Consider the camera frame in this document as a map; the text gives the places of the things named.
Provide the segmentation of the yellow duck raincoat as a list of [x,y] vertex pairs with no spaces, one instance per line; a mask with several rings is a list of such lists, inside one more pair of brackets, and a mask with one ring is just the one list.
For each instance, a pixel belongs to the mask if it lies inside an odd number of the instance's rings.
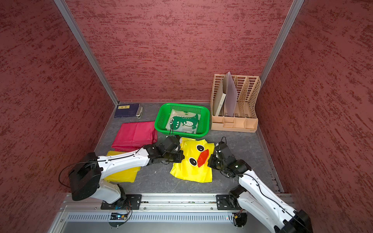
[[208,160],[214,153],[215,145],[206,140],[196,140],[183,137],[180,139],[184,159],[181,163],[174,163],[170,174],[178,179],[198,182],[212,182],[212,168]]

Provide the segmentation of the plain yellow raincoat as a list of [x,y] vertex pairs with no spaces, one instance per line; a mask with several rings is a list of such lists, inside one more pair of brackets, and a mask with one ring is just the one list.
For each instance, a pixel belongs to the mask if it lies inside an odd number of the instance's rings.
[[123,170],[105,177],[104,180],[110,183],[134,183],[139,171],[140,167]]

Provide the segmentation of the green plastic basket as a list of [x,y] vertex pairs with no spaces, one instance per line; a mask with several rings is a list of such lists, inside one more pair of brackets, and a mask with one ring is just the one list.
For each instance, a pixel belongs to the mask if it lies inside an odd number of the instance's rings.
[[210,129],[210,111],[203,106],[166,103],[159,109],[155,129],[165,135],[201,138]]

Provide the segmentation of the magenta folded raincoat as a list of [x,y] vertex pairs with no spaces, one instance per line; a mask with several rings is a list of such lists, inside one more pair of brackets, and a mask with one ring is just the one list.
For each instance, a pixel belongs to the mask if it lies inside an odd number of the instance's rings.
[[154,121],[123,123],[111,146],[115,151],[134,151],[157,142]]

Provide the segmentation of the lilac plastic folder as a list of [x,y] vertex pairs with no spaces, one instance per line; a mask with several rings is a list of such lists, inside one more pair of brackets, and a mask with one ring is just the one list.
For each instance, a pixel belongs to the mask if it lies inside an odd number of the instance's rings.
[[222,84],[223,93],[226,94],[224,101],[224,115],[228,117],[233,117],[236,108],[238,92],[235,87],[235,83],[231,75],[231,72],[227,72]]

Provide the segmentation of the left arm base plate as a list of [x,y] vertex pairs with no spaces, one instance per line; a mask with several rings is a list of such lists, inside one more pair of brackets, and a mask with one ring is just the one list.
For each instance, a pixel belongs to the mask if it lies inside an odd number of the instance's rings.
[[103,201],[101,210],[138,210],[141,200],[141,194],[127,194],[126,198],[121,197],[113,204]]

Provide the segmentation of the dinosaur print raincoat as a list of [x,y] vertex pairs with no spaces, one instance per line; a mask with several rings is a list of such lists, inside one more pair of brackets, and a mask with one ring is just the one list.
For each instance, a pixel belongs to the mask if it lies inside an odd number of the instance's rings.
[[172,110],[166,124],[166,130],[171,132],[197,134],[200,118],[200,114]]

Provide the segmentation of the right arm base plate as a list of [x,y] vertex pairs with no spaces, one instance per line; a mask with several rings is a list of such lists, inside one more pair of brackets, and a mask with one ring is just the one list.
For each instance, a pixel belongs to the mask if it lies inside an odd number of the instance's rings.
[[216,195],[216,203],[218,210],[241,210],[237,199],[234,198],[232,195]]

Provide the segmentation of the white binder folder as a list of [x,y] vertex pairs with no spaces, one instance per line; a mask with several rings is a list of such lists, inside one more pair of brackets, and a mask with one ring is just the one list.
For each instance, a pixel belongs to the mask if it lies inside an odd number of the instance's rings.
[[223,116],[224,115],[224,102],[226,99],[227,84],[224,78],[220,81],[218,86],[215,99],[213,101],[213,116]]

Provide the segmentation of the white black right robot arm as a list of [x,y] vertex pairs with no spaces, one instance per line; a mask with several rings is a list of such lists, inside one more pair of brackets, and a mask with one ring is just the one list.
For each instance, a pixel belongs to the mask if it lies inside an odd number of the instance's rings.
[[244,160],[235,158],[225,142],[216,144],[208,166],[238,182],[229,192],[231,205],[249,212],[271,233],[313,232],[309,215],[281,200]]

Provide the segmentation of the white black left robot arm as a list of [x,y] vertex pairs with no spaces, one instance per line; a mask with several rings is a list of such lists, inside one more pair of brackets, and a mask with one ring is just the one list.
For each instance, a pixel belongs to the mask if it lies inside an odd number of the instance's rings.
[[162,162],[181,163],[185,158],[180,146],[180,136],[168,136],[160,144],[149,144],[132,151],[114,156],[97,156],[88,153],[81,161],[68,165],[71,198],[82,201],[94,198],[113,204],[125,200],[124,190],[109,183],[106,177],[124,170],[146,167]]

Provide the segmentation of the beige desk file organizer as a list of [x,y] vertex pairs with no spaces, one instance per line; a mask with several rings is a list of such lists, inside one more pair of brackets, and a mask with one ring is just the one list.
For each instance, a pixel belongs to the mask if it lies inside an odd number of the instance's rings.
[[261,81],[258,76],[232,75],[238,92],[234,116],[213,116],[213,101],[225,74],[215,74],[210,98],[211,130],[255,133],[258,119],[255,104],[260,91]]

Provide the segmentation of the small silver stapler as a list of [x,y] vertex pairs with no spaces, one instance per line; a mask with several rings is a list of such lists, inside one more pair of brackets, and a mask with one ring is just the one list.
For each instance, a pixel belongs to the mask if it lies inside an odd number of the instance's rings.
[[143,112],[143,107],[142,106],[139,106],[137,112],[136,112],[136,117],[137,118],[141,118],[142,116],[142,112]]

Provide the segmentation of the dark blue book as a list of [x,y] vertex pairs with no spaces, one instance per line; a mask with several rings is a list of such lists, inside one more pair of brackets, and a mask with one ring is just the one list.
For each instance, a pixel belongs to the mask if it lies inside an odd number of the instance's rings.
[[139,107],[140,105],[138,103],[118,105],[115,110],[114,118],[135,117]]

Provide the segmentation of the aluminium front rail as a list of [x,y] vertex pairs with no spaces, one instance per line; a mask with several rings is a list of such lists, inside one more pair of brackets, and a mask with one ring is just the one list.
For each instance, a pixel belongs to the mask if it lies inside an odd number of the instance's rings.
[[142,193],[138,210],[101,210],[103,201],[67,195],[51,233],[270,233],[241,209],[218,210],[216,195]]

